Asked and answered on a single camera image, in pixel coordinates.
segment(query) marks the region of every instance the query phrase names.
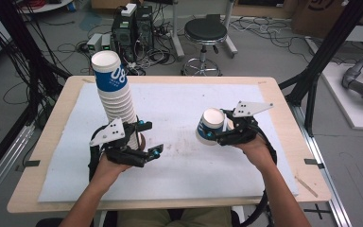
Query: person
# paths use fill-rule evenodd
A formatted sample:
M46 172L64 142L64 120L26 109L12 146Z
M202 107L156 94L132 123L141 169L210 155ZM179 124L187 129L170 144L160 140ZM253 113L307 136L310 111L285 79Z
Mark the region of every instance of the person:
M303 210L288 189L282 174L273 163L261 136L257 135L249 143L235 145L235 147L242 149L250 162L261 172L275 226L310 226ZM128 168L130 166L108 161L104 154L94 177L60 227L90 226L102 196L109 190L117 177ZM232 226L230 207L185 209L181 220L175 221L170 220L166 210L124 211L119 212L118 216L118 227Z

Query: wooden table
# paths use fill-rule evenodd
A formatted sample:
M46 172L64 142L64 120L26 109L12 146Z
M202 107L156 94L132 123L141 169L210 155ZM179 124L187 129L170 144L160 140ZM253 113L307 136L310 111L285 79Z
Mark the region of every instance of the wooden table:
M41 160L39 166L27 167L8 204L11 213L68 211L73 202L38 202L43 188L46 172L61 139L61 133L78 99L84 83L94 83L92 76L73 76L69 78L60 94L59 100L49 117L40 140L30 160ZM285 98L275 79L253 77L129 77L130 83L180 83L180 84L251 84L258 85L266 102L274 103L269 110L274 128L285 151L286 159L299 187L298 202L329 201L331 194L316 165L307 165L304 159L313 159L300 129L288 108ZM147 209L169 207L198 207L255 204L258 200L228 198L215 200L177 200L177 201L105 201L99 210L108 209Z

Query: stool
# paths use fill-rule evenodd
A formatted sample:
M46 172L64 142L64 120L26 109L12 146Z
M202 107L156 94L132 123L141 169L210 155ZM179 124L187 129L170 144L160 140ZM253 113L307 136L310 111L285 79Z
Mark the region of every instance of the stool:
M189 60L182 69L187 76L220 76L220 70L216 63L206 59L206 45L212 45L217 53L215 44L223 43L227 38L228 30L219 21L207 18L198 18L185 24L185 37L197 44L202 44L199 59Z

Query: white paper sheet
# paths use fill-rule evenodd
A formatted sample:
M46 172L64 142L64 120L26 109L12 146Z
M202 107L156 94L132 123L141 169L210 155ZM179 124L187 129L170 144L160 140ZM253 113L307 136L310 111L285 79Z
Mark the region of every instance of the white paper sheet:
M262 196L261 175L241 150L205 146L195 135L206 109L232 110L239 100L263 101L256 85L132 83L130 88L138 116L153 123L152 130L143 132L146 150L164 144L164 152L144 168L122 173L104 201ZM278 167L287 185L298 195L268 111L255 118L278 152ZM52 157L39 201L78 199L88 184L91 136L107 123L96 85L86 83Z

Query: blue logo on cup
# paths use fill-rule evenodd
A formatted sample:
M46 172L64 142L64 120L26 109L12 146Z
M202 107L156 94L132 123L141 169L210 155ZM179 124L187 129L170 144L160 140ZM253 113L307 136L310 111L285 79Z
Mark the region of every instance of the blue logo on cup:
M100 73L94 70L96 86L104 92L117 92L127 83L125 69L120 65L116 70L108 73Z
M197 131L199 132L199 135L206 140L209 140L208 132L222 132L222 130L223 125L219 128L211 129L202 122L202 119L199 121L199 125L197 126Z

